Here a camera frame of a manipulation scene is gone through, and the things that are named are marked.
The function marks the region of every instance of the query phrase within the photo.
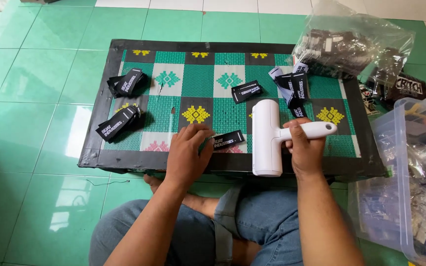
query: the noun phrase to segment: clear plastic box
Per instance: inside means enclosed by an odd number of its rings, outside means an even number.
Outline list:
[[[426,144],[426,100],[398,100],[394,110],[377,118],[372,128],[381,157],[387,153],[384,164],[391,177],[348,185],[348,212],[356,235],[402,251],[409,261],[426,266],[426,248],[414,248],[406,146],[408,134]]]

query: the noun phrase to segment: black wire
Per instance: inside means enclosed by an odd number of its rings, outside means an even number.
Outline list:
[[[85,179],[86,181],[90,182],[92,185],[102,185],[102,184],[93,184],[90,180]],[[113,184],[113,183],[126,183],[129,182],[128,180],[124,181],[124,182],[119,182],[119,181],[113,181],[113,182],[109,182],[109,183],[105,183],[105,184]]]

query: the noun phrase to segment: plastic bag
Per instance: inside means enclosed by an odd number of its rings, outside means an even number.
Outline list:
[[[289,65],[307,64],[309,72],[332,78],[362,75],[392,86],[413,47],[415,32],[334,0],[322,0],[305,19]]]

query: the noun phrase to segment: green tile floor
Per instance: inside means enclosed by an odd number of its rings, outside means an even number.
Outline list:
[[[305,16],[94,7],[95,0],[50,6],[10,0],[0,13],[0,265],[86,265],[101,215],[149,199],[141,175],[76,166],[113,38],[294,44]],[[405,72],[426,81],[426,27]],[[112,181],[129,183],[112,183]],[[205,175],[191,191],[219,197],[233,181]],[[271,179],[274,188],[293,187]],[[347,186],[333,184],[347,207]],[[360,240],[369,265],[406,265],[402,253]]]

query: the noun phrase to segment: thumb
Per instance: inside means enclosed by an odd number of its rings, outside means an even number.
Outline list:
[[[212,157],[213,143],[214,143],[214,138],[210,138],[207,142],[205,142],[205,146],[203,147],[200,153],[200,163],[202,164],[203,167],[206,167],[206,165],[210,161],[210,158]]]
[[[302,127],[299,125],[299,122],[297,122],[295,119],[289,122],[289,130],[290,130],[290,135],[292,135],[293,149],[295,148],[301,149],[309,145],[307,140],[307,135],[305,135],[305,132],[303,131]]]

